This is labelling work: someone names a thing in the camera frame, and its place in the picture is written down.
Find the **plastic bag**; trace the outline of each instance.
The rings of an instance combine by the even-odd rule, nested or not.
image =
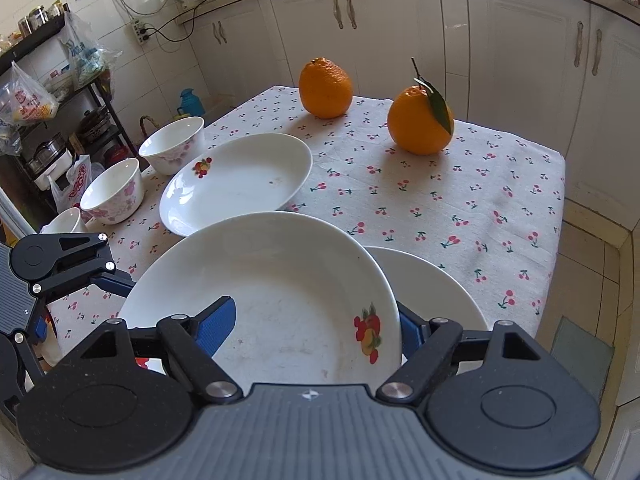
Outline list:
[[[20,129],[13,123],[11,115],[11,83],[0,89],[0,155],[20,155]]]
[[[92,170],[89,155],[80,155],[76,163],[66,170],[66,179],[69,182],[69,186],[64,191],[58,187],[58,184],[50,176],[47,176],[58,213],[62,213],[70,207],[80,207],[82,195],[84,195],[89,184],[96,176]],[[84,222],[88,222],[92,218],[86,211],[82,211],[81,216]]]
[[[69,65],[74,71],[76,90],[87,85],[122,54],[122,51],[114,52],[95,41],[91,25],[72,12],[65,12],[65,28],[59,37],[66,47]]]
[[[11,103],[14,124],[37,123],[53,119],[58,112],[58,101],[47,90],[11,62]]]

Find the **floor tile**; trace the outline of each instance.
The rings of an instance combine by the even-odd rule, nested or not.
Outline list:
[[[618,318],[618,284],[604,278],[602,282],[602,300],[596,337],[613,346]]]
[[[620,247],[620,298],[618,315],[634,300],[634,254],[631,236]]]
[[[609,244],[604,244],[604,277],[620,282],[620,251]]]
[[[631,313],[632,310],[628,308],[618,316],[616,337],[613,343],[613,359],[609,365],[607,382],[604,385],[604,392],[600,400],[600,432],[591,446],[591,452],[584,464],[584,468],[590,473],[593,473],[600,461],[616,415],[616,397],[618,396],[618,389],[620,388],[620,381],[622,380],[622,371],[625,367],[626,347],[628,346],[631,327]]]
[[[536,334],[536,340],[546,350],[551,349],[562,316],[591,335],[596,334],[602,280],[603,277],[594,270],[558,254],[545,311]]]
[[[622,226],[567,198],[564,199],[562,218],[617,248],[622,247],[629,236],[629,231]]]
[[[558,252],[599,274],[604,270],[604,242],[566,222],[562,222]]]
[[[613,348],[566,317],[560,319],[551,355],[600,402]]]

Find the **floral bowl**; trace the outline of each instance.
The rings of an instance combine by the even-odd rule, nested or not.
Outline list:
[[[126,158],[89,184],[80,207],[104,224],[117,224],[140,207],[144,196],[140,163]]]
[[[202,117],[185,117],[167,124],[145,140],[138,153],[158,173],[178,173],[205,150],[203,127]]]

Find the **tablecloth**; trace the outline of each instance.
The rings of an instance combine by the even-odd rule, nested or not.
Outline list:
[[[391,101],[354,98],[348,113],[320,120],[298,90],[273,87],[205,130],[209,146],[254,133],[297,136],[314,166],[288,209],[327,220],[363,245],[407,251],[448,272],[487,323],[512,319],[534,335],[558,248],[564,199],[562,156],[513,134],[456,121],[449,146],[433,156],[400,149],[386,128]],[[134,280],[180,241],[158,208],[169,177],[143,172],[145,199],[109,235],[118,268]],[[124,298],[96,286],[50,305],[63,353],[117,316]]]

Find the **blue gripper pad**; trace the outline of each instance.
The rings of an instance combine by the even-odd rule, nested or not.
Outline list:
[[[422,346],[422,332],[413,321],[400,312],[400,329],[402,331],[402,354],[407,359]]]
[[[213,314],[200,322],[196,343],[213,357],[236,325],[236,302],[229,298]]]

